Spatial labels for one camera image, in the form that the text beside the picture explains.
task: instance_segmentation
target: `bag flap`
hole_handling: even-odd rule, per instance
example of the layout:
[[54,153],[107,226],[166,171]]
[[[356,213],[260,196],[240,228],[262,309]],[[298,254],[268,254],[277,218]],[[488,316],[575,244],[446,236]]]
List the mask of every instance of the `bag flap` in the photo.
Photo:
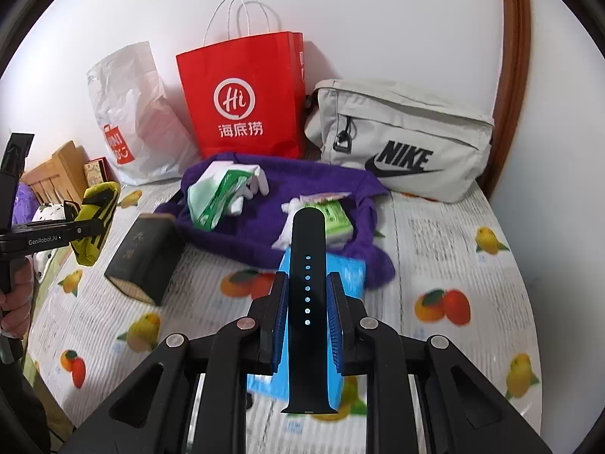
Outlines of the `bag flap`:
[[437,96],[420,92],[408,85],[394,81],[366,81],[360,83],[349,80],[329,79],[322,80],[315,86],[315,90],[323,88],[360,93],[361,95],[375,98],[380,101],[391,102],[404,107],[438,112],[453,117],[467,118],[482,123],[482,126],[489,128],[494,127],[494,120],[479,111],[461,109]]

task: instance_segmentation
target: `fruit print tablecloth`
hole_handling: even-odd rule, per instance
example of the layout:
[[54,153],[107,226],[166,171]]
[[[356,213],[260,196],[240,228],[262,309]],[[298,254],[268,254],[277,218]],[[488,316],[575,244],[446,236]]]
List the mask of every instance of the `fruit print tablecloth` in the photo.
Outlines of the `fruit print tablecloth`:
[[[136,206],[117,209],[95,267],[81,267],[68,258],[31,330],[28,352],[77,426],[157,342],[174,332],[190,338],[214,333],[245,315],[250,296],[221,291],[222,284],[229,286],[230,275],[254,278],[250,291],[256,295],[267,274],[188,246],[161,308],[122,295],[103,277],[113,256],[107,249],[117,248],[138,214],[152,212],[178,183],[140,189]],[[122,197],[129,191],[134,189],[126,188]],[[374,243],[389,254],[397,276],[382,289],[365,293],[368,314],[404,335],[449,337],[539,432],[541,370],[534,319],[513,255],[482,192],[474,186],[456,204],[391,192],[377,200],[377,209]],[[78,270],[81,275],[68,278]],[[72,288],[76,279],[77,292]],[[68,370],[70,360],[78,358],[85,364],[84,379]],[[358,378],[348,387],[350,394],[343,398],[353,401],[331,419],[289,417],[280,413],[283,402],[255,395],[247,413],[247,451],[365,452],[365,381]]]

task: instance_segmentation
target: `wooden headboard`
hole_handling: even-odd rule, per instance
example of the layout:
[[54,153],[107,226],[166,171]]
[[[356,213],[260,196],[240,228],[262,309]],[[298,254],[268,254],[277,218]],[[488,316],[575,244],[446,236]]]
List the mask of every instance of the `wooden headboard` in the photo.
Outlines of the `wooden headboard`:
[[68,141],[50,160],[23,174],[21,182],[32,188],[40,203],[73,200],[81,205],[88,187],[82,160],[74,142]]

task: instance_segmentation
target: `black box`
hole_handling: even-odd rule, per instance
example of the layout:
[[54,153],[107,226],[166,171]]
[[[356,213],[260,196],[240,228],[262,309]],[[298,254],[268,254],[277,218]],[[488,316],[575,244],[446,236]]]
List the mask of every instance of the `black box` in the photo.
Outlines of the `black box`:
[[109,263],[105,278],[128,297],[159,306],[184,248],[174,216],[141,214]]

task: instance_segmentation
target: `purple cloth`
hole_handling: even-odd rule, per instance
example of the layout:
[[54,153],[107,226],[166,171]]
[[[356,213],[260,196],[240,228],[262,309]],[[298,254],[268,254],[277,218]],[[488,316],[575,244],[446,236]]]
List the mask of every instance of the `purple cloth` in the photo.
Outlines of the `purple cloth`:
[[372,173],[304,160],[224,153],[217,154],[187,169],[181,191],[187,191],[215,160],[232,160],[238,164],[258,164],[267,176],[269,194],[257,194],[244,200],[240,216],[223,216],[212,232],[196,229],[187,205],[164,203],[155,210],[172,213],[183,236],[196,247],[260,268],[279,268],[284,255],[271,248],[284,227],[287,215],[281,211],[300,195],[325,192],[351,192],[341,200],[355,228],[353,239],[343,249],[331,250],[347,258],[364,260],[365,286],[377,288],[392,280],[395,268],[388,255],[373,244],[376,230],[376,206],[371,197],[387,194],[386,188]]
[[32,189],[23,183],[19,183],[17,196],[14,199],[13,225],[32,221],[39,206],[40,203],[36,200],[36,195]]

